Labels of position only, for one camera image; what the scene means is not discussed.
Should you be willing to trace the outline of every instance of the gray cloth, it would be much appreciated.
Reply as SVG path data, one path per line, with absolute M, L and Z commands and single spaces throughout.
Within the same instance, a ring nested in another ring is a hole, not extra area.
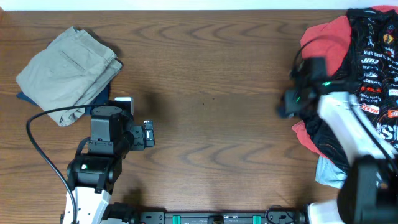
M 343 186 L 346 178 L 347 175 L 329 159 L 326 159 L 322 156 L 319 157 L 317 173 L 315 174 L 315 180 L 318 183 L 340 189 Z
M 86 31 L 71 27 L 30 60 L 17 82 L 25 95 L 46 111 L 92 102 L 121 67 L 110 48 Z M 84 113 L 80 108 L 49 116 L 59 126 L 68 126 Z

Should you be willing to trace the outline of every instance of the blue cloth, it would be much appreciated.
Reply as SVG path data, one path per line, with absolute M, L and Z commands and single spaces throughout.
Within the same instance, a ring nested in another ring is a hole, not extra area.
M 107 84 L 105 89 L 101 91 L 101 93 L 98 94 L 98 96 L 90 103 L 90 104 L 105 104 L 106 101 L 109 99 L 109 92 L 111 89 L 111 84 Z M 37 106 L 37 104 L 30 99 L 25 93 L 20 92 L 17 94 L 17 98 L 21 100 L 25 100 L 29 103 L 32 103 L 33 105 Z M 93 111 L 94 108 L 88 107 L 86 108 L 85 115 L 91 115 L 91 112 Z
M 322 156 L 318 159 L 317 173 L 315 180 L 319 184 L 329 185 L 336 188 L 342 188 L 347 175 L 334 165 L 329 159 Z

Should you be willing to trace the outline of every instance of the green tape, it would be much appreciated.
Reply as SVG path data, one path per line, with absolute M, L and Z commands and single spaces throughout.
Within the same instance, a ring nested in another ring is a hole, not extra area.
M 261 224 L 261 216 L 253 215 L 253 224 Z
M 173 224 L 181 224 L 181 216 L 173 215 Z

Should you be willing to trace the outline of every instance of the wood grain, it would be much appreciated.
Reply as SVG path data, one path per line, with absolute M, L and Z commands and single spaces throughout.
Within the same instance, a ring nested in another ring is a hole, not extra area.
M 96 34 L 124 63 L 111 95 L 132 96 L 157 145 L 131 152 L 112 201 L 186 210 L 265 210 L 336 197 L 314 181 L 317 156 L 275 106 L 305 29 L 343 11 L 8 12 L 0 25 L 1 223 L 57 223 L 65 189 L 36 153 L 16 75 L 70 26 Z M 90 118 L 32 124 L 65 174 Z

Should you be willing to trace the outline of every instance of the yellow logo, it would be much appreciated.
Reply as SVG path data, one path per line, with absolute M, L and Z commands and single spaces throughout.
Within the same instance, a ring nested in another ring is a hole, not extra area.
M 384 34 L 383 36 L 384 43 L 391 44 L 394 38 L 390 34 Z

